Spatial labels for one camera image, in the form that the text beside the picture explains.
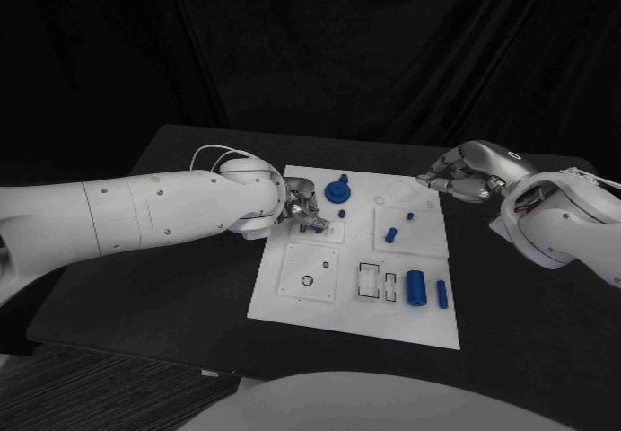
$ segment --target carpet floor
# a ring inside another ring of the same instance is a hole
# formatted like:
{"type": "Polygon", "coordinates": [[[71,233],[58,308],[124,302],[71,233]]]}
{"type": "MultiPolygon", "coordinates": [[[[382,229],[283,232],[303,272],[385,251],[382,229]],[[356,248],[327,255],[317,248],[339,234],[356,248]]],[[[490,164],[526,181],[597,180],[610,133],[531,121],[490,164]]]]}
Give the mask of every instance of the carpet floor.
{"type": "Polygon", "coordinates": [[[172,431],[238,384],[196,368],[42,345],[0,369],[0,429],[172,431]]]}

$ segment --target table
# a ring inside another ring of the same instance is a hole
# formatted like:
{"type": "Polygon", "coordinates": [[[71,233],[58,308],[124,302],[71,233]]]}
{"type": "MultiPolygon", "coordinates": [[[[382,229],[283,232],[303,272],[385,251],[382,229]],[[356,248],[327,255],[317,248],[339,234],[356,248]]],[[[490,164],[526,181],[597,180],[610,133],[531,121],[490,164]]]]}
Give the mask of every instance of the table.
{"type": "MultiPolygon", "coordinates": [[[[448,148],[165,126],[131,175],[188,170],[195,150],[228,145],[287,164],[395,175],[448,148]]],[[[203,150],[196,168],[216,152],[203,150]]],[[[541,171],[580,158],[522,154],[541,171]]],[[[271,380],[322,371],[394,374],[466,389],[578,429],[616,421],[621,291],[574,262],[548,270],[489,229],[500,198],[441,196],[461,351],[247,318],[265,240],[235,233],[72,264],[29,338],[271,380]]]]}

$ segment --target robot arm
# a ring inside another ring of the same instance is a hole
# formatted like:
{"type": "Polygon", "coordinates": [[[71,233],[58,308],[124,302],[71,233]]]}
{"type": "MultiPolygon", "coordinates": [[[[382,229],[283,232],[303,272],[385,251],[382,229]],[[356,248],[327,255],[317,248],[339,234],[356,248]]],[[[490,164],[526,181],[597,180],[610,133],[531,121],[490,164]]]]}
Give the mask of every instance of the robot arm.
{"type": "Polygon", "coordinates": [[[490,228],[520,253],[549,269],[580,259],[621,287],[621,201],[595,178],[577,168],[538,173],[505,147],[470,141],[443,155],[417,181],[466,202],[484,202],[500,194],[505,200],[490,228]],[[437,177],[448,167],[456,180],[437,177]]]}
{"type": "Polygon", "coordinates": [[[0,305],[44,274],[81,260],[189,242],[225,230],[248,240],[296,217],[326,228],[314,185],[261,159],[211,171],[0,188],[0,305]]]}

